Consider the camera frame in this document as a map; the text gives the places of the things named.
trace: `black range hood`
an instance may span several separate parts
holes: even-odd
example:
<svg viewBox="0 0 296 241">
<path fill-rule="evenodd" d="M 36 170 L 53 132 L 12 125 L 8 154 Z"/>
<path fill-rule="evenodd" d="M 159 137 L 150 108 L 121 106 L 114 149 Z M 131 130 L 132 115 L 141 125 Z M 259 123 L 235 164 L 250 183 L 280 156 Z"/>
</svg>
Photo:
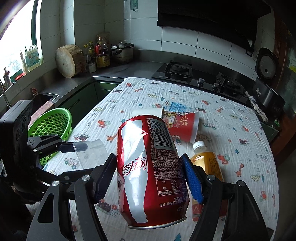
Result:
<svg viewBox="0 0 296 241">
<path fill-rule="evenodd" d="M 270 12 L 262 0 L 158 0 L 157 25 L 214 35 L 253 53 L 257 19 Z"/>
</svg>

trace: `table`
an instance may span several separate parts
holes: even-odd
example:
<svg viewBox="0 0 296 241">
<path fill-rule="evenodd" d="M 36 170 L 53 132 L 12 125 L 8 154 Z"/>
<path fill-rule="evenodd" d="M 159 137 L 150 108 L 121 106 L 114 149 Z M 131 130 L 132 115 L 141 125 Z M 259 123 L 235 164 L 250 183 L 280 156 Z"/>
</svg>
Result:
<svg viewBox="0 0 296 241">
<path fill-rule="evenodd" d="M 261 210 L 266 226 L 275 230 L 279 210 L 279 186 L 268 140 L 254 111 L 239 103 L 197 89 L 142 78 L 126 78 L 73 129 L 68 141 L 101 139 L 107 152 L 116 154 L 118 127 L 135 108 L 167 107 L 172 102 L 200 112 L 198 134 L 208 150 L 215 152 L 224 180 L 244 180 Z M 176 142 L 179 156 L 193 156 L 191 143 Z M 53 174 L 81 169 L 75 153 L 58 153 L 44 169 Z M 195 227 L 192 197 L 187 219 L 155 230 L 133 230 L 118 211 L 117 178 L 113 176 L 104 200 L 95 205 L 108 240 L 189 240 Z M 70 201 L 76 240 L 83 240 L 75 201 Z M 214 240 L 220 240 L 224 219 L 218 221 Z"/>
</svg>

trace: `cabinet handle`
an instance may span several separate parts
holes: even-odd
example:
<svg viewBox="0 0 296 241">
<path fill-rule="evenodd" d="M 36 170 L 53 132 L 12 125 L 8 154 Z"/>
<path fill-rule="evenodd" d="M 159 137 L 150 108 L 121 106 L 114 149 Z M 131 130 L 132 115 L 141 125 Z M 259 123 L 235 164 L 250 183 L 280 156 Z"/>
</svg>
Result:
<svg viewBox="0 0 296 241">
<path fill-rule="evenodd" d="M 78 99 L 73 105 L 71 105 L 68 110 L 70 110 L 74 105 L 76 105 L 78 102 L 80 101 L 80 99 Z"/>
</svg>

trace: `coca-cola logo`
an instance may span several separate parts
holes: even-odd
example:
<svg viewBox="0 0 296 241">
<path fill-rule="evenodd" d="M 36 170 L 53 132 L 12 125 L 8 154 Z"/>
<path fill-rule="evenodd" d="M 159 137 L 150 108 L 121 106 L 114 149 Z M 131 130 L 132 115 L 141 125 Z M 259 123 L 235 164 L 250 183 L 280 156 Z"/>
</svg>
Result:
<svg viewBox="0 0 296 241">
<path fill-rule="evenodd" d="M 141 159 L 137 158 L 137 159 L 131 161 L 130 163 L 124 165 L 123 170 L 122 170 L 123 177 L 130 174 L 130 172 L 135 171 L 137 169 L 141 169 L 141 168 L 143 168 L 143 170 L 146 170 L 146 168 L 147 168 L 147 158 L 146 157 L 142 157 Z"/>
</svg>

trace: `gas stove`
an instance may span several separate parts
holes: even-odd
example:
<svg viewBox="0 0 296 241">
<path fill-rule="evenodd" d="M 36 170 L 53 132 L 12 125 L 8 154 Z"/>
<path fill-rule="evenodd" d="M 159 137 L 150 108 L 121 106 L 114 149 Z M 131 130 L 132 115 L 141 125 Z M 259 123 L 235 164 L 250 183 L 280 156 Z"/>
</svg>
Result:
<svg viewBox="0 0 296 241">
<path fill-rule="evenodd" d="M 192 68 L 191 64 L 170 61 L 152 75 L 153 79 L 199 89 L 252 107 L 244 87 L 236 80 L 219 73 L 217 76 Z"/>
</svg>

